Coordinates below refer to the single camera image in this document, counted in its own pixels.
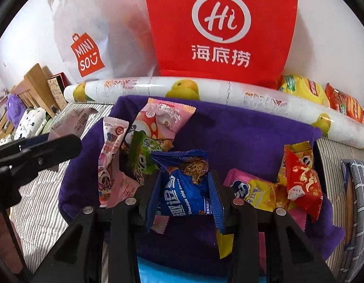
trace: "lemon print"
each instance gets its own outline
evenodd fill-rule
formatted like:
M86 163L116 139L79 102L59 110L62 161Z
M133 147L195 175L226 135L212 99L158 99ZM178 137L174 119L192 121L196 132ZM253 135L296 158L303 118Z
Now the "lemon print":
M313 122L311 125L313 127L319 127L322 130L323 137L327 137L331 126L331 119L328 114L322 113L318 116L317 121Z
M86 95L85 93L85 85L86 82L80 83L76 86L73 91L73 99L76 102L86 102L86 101L94 101L92 98Z
M198 85L190 79L182 79L175 82L165 96L185 100L200 100Z

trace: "snack package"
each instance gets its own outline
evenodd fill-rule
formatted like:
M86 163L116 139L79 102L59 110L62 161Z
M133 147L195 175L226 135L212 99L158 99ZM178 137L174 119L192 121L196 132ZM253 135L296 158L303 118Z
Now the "snack package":
M115 176L119 171L119 147L128 129L128 121L103 118L105 142L98 158L98 195L101 206L106 206L110 198Z
M149 98L148 103L137 114L122 148L129 152L134 131L143 131L146 136L163 140L162 144L167 145L168 142L164 140L172 142L195 110L196 108L185 104Z
M330 102L322 88L307 78L299 75L284 75L279 79L279 90L290 95L298 96L320 105L330 107Z
M288 199L304 209L311 216L312 222L316 222L323 200L317 173L301 162L298 156L288 148L286 149L285 168Z
M206 151L153 151L151 158L162 173L162 194L157 215L185 216L212 213Z
M286 144L284 146L284 155L282 157L281 166L277 175L277 183L287 186L287 175L285 172L285 153L286 149L292 151L298 156L301 162L305 163L308 167L313 168L313 149L308 141L299 142L297 144Z
M280 186L238 169L231 169L223 183L231 187L236 198L242 198L257 209L272 212L275 208L288 209L285 186Z
M332 109L364 124L364 111L355 98L333 88L330 84L326 85L325 92Z
M231 169L228 172L223 185L230 186L236 198L244 198L257 209L272 212L275 208L284 208L300 228L305 230L306 212L288 200L286 186L262 180L238 169ZM220 258L224 258L232 252L233 238L233 234L223 235L216 230ZM260 266L266 272L266 241L264 233L261 232L259 233L259 261Z
M47 140L50 141L69 134L81 137L91 114L97 114L97 111L94 108L77 108L70 111L52 126ZM50 168L50 170L59 172L59 165Z
M134 179L127 177L122 171L118 171L106 207L113 208L119 202L133 197L139 186L140 184ZM168 221L169 216L156 215L151 229L159 234L164 234Z
M144 185L144 175L150 175L158 169L151 159L151 152L168 151L172 147L173 144L170 140L154 140L145 135L143 131L134 131L128 155L128 167L132 169L135 179L141 185Z

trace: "green snack package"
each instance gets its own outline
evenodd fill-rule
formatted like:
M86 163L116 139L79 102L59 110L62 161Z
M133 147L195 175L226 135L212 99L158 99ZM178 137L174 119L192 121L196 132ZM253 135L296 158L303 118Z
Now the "green snack package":
M128 167L140 185L144 185L144 175L150 175L158 169L151 159L152 151L164 150L157 140L149 138L144 132L134 131L128 155Z

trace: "yellow snack package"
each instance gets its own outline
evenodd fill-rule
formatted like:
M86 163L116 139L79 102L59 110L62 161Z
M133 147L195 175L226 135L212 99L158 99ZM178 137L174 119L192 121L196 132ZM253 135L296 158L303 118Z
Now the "yellow snack package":
M220 259L227 257L233 250L234 234L223 235L216 228L216 239Z
M282 157L281 166L277 176L277 183L287 186L287 175L285 172L285 150L288 148L298 156L301 162L305 163L309 168L313 168L313 149L308 141L299 142L297 144L286 144L284 146L284 155Z
M223 185L231 187L236 198L242 198L257 209L269 212L275 208L288 210L290 201L286 186L265 181L238 169L228 172ZM233 237L233 234L223 235L216 230L220 258L232 252Z
M322 86L307 78L299 75L284 75L280 77L278 85L282 92L330 107L330 101Z

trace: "screw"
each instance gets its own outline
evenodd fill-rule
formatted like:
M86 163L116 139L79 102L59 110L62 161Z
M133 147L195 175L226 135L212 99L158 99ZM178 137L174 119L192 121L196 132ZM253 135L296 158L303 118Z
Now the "screw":
M233 203L234 203L234 205L241 206L241 205L245 204L245 201L243 201L243 199L241 199L241 198L234 198Z
M287 214L287 211L283 208L277 208L276 214L278 214L279 216L285 216Z
M93 213L93 211L94 208L92 206L85 206L84 209L82 210L82 212L87 215Z
M135 198L127 198L126 199L126 204L127 205L134 205L136 203L136 199Z

